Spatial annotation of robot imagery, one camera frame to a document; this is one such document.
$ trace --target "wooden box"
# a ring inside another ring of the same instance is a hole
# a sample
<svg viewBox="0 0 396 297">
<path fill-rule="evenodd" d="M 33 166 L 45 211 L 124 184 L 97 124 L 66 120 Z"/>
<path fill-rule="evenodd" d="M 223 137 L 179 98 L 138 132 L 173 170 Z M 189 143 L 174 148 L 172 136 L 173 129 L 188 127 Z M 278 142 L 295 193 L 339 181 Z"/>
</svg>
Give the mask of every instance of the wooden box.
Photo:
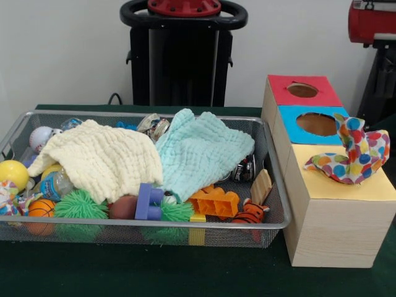
<svg viewBox="0 0 396 297">
<path fill-rule="evenodd" d="M 304 170 L 313 155 L 341 146 L 293 144 L 285 184 L 293 219 L 283 230 L 292 266 L 369 268 L 396 212 L 396 191 L 382 168 L 361 184 Z"/>
<path fill-rule="evenodd" d="M 348 116 L 326 78 L 270 75 L 262 119 L 270 126 L 293 218 L 284 229 L 293 266 L 371 267 L 396 212 L 380 169 L 361 184 L 304 170 L 319 153 L 346 155 L 333 119 Z"/>
</svg>

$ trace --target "white wall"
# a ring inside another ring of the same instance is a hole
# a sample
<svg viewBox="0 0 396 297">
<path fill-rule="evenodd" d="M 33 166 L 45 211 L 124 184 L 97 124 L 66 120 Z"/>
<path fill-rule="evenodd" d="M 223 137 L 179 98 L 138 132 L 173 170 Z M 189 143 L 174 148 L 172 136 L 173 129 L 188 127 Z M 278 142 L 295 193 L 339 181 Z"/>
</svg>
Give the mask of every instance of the white wall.
<svg viewBox="0 0 396 297">
<path fill-rule="evenodd" d="M 0 136 L 38 103 L 132 103 L 125 65 L 126 0 L 0 0 Z M 233 32 L 227 106 L 261 106 L 267 74 L 327 75 L 354 113 L 374 51 L 349 42 L 350 1 L 236 0 L 249 23 Z"/>
</svg>

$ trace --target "box top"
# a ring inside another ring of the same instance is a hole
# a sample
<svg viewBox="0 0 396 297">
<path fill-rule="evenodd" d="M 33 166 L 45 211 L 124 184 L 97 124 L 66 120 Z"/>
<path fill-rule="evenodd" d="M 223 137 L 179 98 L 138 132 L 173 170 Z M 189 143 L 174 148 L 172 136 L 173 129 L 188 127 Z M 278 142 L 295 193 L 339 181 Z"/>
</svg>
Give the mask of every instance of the box top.
<svg viewBox="0 0 396 297">
<path fill-rule="evenodd" d="M 279 106 L 279 111 L 291 143 L 342 145 L 333 115 L 349 116 L 344 108 Z"/>
<path fill-rule="evenodd" d="M 326 76 L 268 75 L 278 105 L 343 106 Z"/>
<path fill-rule="evenodd" d="M 304 164 L 314 155 L 336 153 L 346 155 L 345 148 L 337 145 L 293 144 L 298 168 L 312 199 L 396 201 L 396 190 L 382 168 L 360 184 L 342 184 L 327 177 L 320 170 L 305 170 Z"/>
</svg>

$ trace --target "white cloth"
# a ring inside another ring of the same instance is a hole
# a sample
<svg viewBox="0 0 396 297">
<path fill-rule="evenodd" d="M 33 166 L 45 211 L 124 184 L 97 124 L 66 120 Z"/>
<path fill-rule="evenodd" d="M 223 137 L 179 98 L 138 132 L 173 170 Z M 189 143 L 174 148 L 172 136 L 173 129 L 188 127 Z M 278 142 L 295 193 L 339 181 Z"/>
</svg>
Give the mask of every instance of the white cloth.
<svg viewBox="0 0 396 297">
<path fill-rule="evenodd" d="M 72 184 L 87 190 L 98 204 L 138 195 L 140 183 L 162 184 L 163 179 L 160 156 L 147 135 L 93 120 L 50 138 L 29 175 L 38 176 L 56 162 Z"/>
</svg>

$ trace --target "red part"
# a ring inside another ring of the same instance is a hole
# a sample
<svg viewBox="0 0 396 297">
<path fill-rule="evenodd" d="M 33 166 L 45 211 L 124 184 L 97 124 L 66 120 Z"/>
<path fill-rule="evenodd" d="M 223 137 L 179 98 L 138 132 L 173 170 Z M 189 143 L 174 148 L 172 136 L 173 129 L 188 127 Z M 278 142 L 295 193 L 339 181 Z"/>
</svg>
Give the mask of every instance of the red part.
<svg viewBox="0 0 396 297">
<path fill-rule="evenodd" d="M 170 17 L 207 17 L 222 9 L 219 0 L 148 0 L 147 7 Z"/>
<path fill-rule="evenodd" d="M 348 28 L 351 42 L 371 45 L 376 33 L 396 34 L 396 12 L 355 9 L 352 3 Z"/>
<path fill-rule="evenodd" d="M 268 81 L 277 105 L 343 106 L 326 76 L 268 75 Z M 294 96 L 288 90 L 293 84 L 310 85 L 317 89 L 317 95 L 311 98 Z"/>
</svg>

